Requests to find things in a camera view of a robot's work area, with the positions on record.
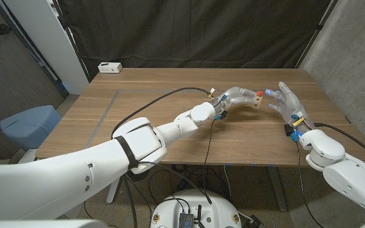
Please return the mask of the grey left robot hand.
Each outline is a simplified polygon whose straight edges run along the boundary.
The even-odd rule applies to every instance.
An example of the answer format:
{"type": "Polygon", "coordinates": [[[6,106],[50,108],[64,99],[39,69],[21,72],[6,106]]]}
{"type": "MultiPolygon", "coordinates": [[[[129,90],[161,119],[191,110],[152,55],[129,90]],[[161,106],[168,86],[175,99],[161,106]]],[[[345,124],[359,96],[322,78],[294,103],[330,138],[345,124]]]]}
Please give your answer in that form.
{"type": "Polygon", "coordinates": [[[227,110],[232,105],[248,104],[252,108],[258,109],[262,101],[261,91],[252,91],[240,87],[232,87],[220,96],[213,98],[211,103],[215,109],[215,120],[220,120],[226,117],[227,110]]]}

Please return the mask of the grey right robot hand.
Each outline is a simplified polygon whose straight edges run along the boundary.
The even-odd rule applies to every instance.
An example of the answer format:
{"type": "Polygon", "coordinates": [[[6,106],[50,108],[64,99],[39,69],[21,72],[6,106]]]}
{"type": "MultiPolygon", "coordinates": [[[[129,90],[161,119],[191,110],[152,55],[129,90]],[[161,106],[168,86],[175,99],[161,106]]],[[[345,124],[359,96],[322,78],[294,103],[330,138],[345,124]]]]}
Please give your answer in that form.
{"type": "Polygon", "coordinates": [[[300,135],[315,129],[315,125],[295,93],[284,82],[279,82],[278,85],[279,90],[265,90],[265,93],[277,102],[277,104],[269,104],[269,107],[280,113],[284,121],[300,135]]]}

